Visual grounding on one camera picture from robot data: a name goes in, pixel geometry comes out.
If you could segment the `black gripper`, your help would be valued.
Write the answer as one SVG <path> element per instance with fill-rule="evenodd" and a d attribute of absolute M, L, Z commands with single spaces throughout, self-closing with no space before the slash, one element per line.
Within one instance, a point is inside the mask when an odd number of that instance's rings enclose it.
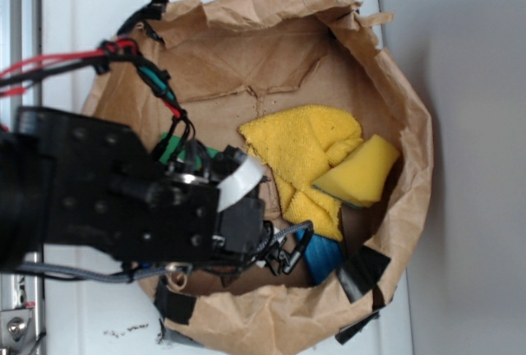
<path fill-rule="evenodd" d="M 264 218 L 265 202 L 260 185 L 267 181 L 258 158 L 231 145 L 210 154 L 204 145 L 186 145 L 167 159 L 180 178 L 203 180 L 219 191 L 213 256 L 194 262 L 194 270 L 218 276 L 236 276 L 262 263 L 275 276 L 290 274 L 304 257 L 313 236 L 312 221 L 277 229 Z"/>

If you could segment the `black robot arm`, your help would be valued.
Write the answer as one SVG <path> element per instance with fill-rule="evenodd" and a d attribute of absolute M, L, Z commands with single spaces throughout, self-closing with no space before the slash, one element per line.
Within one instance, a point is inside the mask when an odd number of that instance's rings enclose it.
<path fill-rule="evenodd" d="M 235 275 L 265 263 L 288 274 L 291 228 L 264 217 L 262 165 L 228 147 L 169 138 L 148 151 L 127 126 L 50 108 L 22 107 L 1 134 L 1 269 L 53 279 L 123 283 L 182 271 Z"/>

